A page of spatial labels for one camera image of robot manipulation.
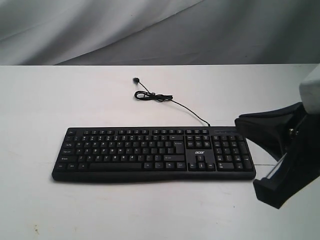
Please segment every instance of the space bar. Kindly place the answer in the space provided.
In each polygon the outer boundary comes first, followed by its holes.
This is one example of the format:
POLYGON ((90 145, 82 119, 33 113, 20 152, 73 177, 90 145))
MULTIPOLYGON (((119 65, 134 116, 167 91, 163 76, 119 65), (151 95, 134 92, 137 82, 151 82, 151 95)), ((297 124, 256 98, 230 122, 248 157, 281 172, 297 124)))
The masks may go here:
POLYGON ((142 168, 141 163, 91 163, 90 170, 95 171, 137 171, 142 168))

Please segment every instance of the keyboard cable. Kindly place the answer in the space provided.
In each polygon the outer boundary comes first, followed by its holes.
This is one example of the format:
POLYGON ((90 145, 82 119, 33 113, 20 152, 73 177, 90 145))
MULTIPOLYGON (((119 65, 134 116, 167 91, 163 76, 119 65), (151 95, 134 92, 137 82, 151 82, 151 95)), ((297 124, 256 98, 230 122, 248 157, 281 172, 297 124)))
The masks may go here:
POLYGON ((187 108, 186 106, 182 105, 181 103, 174 101, 173 98, 174 96, 172 95, 163 95, 163 94, 156 94, 154 92, 150 92, 141 82, 140 79, 137 77, 133 78, 133 82, 135 84, 140 84, 142 87, 144 87, 144 89, 146 91, 136 91, 134 94, 134 97, 138 100, 142 100, 142 101, 149 101, 149 100, 155 100, 158 102, 164 102, 164 101, 171 101, 174 102, 175 104, 180 105, 181 107, 187 109, 188 111, 190 111, 191 113, 193 113, 198 119, 200 119, 201 121, 205 122, 206 124, 208 124, 208 127, 210 127, 210 123, 208 123, 206 120, 202 119, 201 117, 199 117, 194 111, 190 110, 189 108, 187 108))

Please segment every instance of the white table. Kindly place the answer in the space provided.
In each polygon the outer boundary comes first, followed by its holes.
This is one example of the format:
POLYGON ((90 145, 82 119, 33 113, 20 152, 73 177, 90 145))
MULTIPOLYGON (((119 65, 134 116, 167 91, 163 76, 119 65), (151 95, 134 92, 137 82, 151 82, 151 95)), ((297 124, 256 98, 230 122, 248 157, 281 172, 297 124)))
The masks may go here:
MULTIPOLYGON (((316 64, 0 67, 1 240, 319 239, 320 179, 280 210, 251 181, 70 184, 51 178, 68 127, 200 126, 172 102, 133 99, 139 77, 209 121, 300 101, 316 64)), ((257 178, 275 161, 249 143, 257 178)))

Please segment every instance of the black keyboard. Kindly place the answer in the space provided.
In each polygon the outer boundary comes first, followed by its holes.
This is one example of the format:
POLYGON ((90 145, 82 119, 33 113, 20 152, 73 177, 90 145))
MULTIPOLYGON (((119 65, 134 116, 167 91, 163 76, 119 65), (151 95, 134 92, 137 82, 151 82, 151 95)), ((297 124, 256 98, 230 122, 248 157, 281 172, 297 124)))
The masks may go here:
POLYGON ((52 177, 67 182, 253 179, 235 127, 69 128, 52 177))

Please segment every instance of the black clamp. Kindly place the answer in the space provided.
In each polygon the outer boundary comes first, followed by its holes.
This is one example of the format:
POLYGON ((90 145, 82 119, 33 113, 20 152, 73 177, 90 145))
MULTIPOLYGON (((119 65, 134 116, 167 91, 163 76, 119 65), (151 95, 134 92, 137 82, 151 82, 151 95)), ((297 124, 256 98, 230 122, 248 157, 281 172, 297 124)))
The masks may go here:
POLYGON ((266 150, 278 163, 253 186, 258 200, 279 209, 320 176, 320 115, 307 114, 302 102, 240 115, 237 131, 266 150))

